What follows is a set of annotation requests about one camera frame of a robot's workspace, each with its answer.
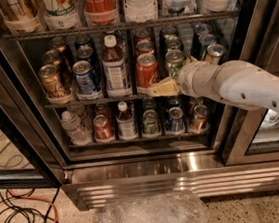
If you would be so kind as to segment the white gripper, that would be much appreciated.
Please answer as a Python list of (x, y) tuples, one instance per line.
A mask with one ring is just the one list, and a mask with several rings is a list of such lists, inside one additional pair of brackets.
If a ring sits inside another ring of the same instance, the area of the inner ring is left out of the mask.
[(209, 64), (189, 55), (185, 66), (178, 72), (177, 80), (166, 77), (147, 88), (146, 93), (151, 97), (174, 96), (180, 92), (189, 97), (209, 97), (220, 94), (220, 85), (216, 77), (221, 70), (220, 65)]

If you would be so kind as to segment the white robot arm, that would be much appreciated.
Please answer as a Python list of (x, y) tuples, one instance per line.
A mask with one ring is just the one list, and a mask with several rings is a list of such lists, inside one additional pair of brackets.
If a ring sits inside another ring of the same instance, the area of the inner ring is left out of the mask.
[(222, 65), (205, 61), (185, 64), (177, 78), (166, 77), (146, 90), (146, 94), (205, 97), (225, 105), (254, 110), (265, 107), (279, 113), (279, 77), (241, 60)]

